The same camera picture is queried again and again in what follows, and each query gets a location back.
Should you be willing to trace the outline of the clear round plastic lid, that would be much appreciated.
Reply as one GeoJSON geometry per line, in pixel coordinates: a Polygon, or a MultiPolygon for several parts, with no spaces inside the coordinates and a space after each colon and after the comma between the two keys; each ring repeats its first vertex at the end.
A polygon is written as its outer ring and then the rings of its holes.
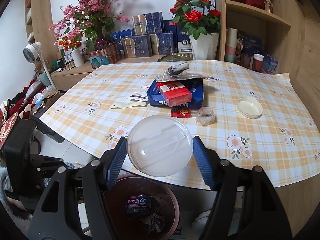
{"type": "Polygon", "coordinates": [[[129,132],[127,155],[139,172],[152,177],[167,177],[189,163],[193,155],[193,139],[177,119],[152,115],[140,120],[129,132]]]}

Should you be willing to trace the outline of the red lighter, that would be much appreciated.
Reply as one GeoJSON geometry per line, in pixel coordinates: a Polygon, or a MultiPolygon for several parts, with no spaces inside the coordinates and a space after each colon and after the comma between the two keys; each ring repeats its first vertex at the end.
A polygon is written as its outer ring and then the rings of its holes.
{"type": "Polygon", "coordinates": [[[171,117],[173,118],[190,118],[191,111],[189,109],[172,109],[171,117]]]}

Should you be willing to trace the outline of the cream plastic fork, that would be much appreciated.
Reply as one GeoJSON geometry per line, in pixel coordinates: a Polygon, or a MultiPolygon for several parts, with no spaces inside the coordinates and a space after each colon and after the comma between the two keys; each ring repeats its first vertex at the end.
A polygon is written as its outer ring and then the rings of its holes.
{"type": "Polygon", "coordinates": [[[124,109],[124,108],[131,108],[131,107],[146,107],[147,103],[143,101],[136,101],[136,102],[116,102],[111,105],[110,109],[124,109]]]}

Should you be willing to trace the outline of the red cigarette pack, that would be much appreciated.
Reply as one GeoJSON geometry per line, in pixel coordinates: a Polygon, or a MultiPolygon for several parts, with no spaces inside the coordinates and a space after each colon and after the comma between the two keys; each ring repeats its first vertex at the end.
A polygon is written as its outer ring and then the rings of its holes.
{"type": "Polygon", "coordinates": [[[192,100],[192,93],[180,82],[157,82],[157,87],[169,107],[175,107],[192,100]]]}

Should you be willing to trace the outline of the white round plastic lid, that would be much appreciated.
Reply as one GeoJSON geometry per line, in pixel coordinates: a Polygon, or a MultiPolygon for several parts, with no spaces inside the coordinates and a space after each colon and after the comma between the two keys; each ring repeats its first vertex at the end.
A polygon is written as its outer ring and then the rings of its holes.
{"type": "Polygon", "coordinates": [[[238,98],[237,109],[243,116],[249,119],[257,119],[263,113],[263,107],[258,100],[249,97],[238,98]]]}

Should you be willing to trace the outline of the blue coffee box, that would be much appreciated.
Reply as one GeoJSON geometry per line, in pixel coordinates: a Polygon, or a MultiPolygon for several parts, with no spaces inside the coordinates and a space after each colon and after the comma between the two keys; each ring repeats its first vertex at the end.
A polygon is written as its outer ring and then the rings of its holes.
{"type": "Polygon", "coordinates": [[[151,106],[200,109],[204,100],[201,78],[172,82],[156,82],[147,91],[151,106]]]}

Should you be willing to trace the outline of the clear plastic blister sheet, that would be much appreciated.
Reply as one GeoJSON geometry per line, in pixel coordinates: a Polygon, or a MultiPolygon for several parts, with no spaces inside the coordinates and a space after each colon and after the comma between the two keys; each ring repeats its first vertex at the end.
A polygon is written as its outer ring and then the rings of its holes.
{"type": "Polygon", "coordinates": [[[172,82],[172,81],[183,81],[183,80],[191,80],[191,79],[213,79],[213,76],[207,76],[200,73],[188,73],[183,71],[178,75],[169,75],[168,72],[164,72],[161,75],[155,75],[154,79],[156,82],[172,82]]]}

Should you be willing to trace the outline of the dark red trash bin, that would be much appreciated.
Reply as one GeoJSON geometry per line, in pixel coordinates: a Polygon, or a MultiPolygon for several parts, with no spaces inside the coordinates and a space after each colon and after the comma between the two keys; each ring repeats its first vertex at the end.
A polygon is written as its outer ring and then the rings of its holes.
{"type": "Polygon", "coordinates": [[[104,197],[118,239],[169,239],[178,228],[178,200],[163,183],[121,175],[104,197]]]}

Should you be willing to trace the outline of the red paper cup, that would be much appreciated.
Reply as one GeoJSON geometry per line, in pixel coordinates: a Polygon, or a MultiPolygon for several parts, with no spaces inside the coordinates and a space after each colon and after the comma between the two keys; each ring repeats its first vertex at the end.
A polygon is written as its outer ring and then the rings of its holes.
{"type": "Polygon", "coordinates": [[[253,66],[252,70],[260,72],[263,66],[264,56],[261,54],[253,54],[253,66]]]}

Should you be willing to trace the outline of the blue gold box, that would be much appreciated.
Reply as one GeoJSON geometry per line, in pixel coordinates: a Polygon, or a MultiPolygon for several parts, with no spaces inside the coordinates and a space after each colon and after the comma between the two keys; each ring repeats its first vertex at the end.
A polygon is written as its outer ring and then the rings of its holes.
{"type": "Polygon", "coordinates": [[[121,39],[127,58],[151,57],[153,55],[149,35],[128,36],[121,39]]]}
{"type": "Polygon", "coordinates": [[[149,35],[153,55],[167,55],[175,52],[172,33],[158,33],[149,35]]]}
{"type": "Polygon", "coordinates": [[[133,28],[136,36],[163,33],[162,12],[152,12],[132,16],[133,28]]]}

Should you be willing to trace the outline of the white desk fan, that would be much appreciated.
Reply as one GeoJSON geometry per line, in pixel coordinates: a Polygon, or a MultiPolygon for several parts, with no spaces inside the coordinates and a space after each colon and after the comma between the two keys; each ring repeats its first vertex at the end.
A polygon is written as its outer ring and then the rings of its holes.
{"type": "Polygon", "coordinates": [[[23,55],[29,63],[35,63],[35,61],[37,59],[40,59],[40,63],[42,64],[44,71],[46,72],[46,75],[47,75],[51,85],[56,89],[56,86],[55,86],[55,84],[49,74],[48,68],[46,66],[46,62],[44,60],[41,47],[42,47],[42,44],[39,41],[36,41],[35,43],[32,43],[32,44],[28,44],[23,49],[23,55]]]}

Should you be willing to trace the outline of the blue gold box lower left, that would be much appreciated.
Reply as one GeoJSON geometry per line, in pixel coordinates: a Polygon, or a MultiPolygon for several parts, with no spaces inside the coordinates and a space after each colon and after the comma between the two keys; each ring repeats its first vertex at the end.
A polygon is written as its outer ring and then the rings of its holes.
{"type": "Polygon", "coordinates": [[[149,35],[128,36],[121,39],[127,58],[151,57],[153,55],[149,35]]]}

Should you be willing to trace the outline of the wooden shelf unit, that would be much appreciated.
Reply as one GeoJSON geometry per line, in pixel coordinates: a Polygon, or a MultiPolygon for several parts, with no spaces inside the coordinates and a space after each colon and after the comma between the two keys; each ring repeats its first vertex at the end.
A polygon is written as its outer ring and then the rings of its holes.
{"type": "Polygon", "coordinates": [[[221,11],[217,58],[225,59],[227,28],[262,40],[262,49],[278,59],[277,73],[289,73],[294,90],[319,124],[319,13],[311,0],[271,0],[273,13],[240,3],[215,0],[221,11]]]}

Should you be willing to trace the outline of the pink blossom flower arrangement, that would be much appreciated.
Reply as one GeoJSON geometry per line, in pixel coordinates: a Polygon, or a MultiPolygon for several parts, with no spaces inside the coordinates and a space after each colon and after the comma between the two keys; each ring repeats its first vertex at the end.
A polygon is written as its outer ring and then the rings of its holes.
{"type": "Polygon", "coordinates": [[[76,4],[61,7],[63,18],[49,28],[54,32],[55,45],[65,51],[80,47],[85,37],[86,50],[103,49],[110,43],[115,21],[129,22],[126,16],[112,12],[115,0],[76,0],[76,4]]]}

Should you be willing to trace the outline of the small glass bottle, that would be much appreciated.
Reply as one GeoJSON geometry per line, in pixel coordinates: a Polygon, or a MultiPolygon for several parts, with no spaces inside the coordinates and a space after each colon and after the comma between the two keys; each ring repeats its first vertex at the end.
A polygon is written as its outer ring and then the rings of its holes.
{"type": "Polygon", "coordinates": [[[272,14],[273,13],[273,4],[272,4],[271,0],[265,0],[264,4],[265,4],[265,11],[272,14]]]}

